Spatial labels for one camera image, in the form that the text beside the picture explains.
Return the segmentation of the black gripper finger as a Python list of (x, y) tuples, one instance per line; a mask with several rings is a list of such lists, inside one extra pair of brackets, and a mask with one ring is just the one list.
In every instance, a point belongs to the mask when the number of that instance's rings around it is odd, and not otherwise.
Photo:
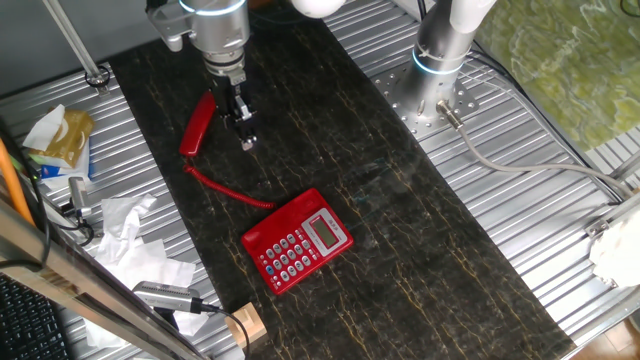
[(257, 135), (252, 120), (242, 121), (239, 125), (239, 130), (242, 149), (244, 151), (251, 150), (257, 142)]

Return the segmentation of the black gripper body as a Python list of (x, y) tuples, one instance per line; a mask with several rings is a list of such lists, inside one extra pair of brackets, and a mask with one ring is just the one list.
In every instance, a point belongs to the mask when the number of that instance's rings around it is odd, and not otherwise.
[(230, 123), (245, 122), (253, 118), (249, 103), (243, 98), (243, 85), (247, 80), (242, 69), (234, 69), (222, 76), (225, 103), (223, 118)]

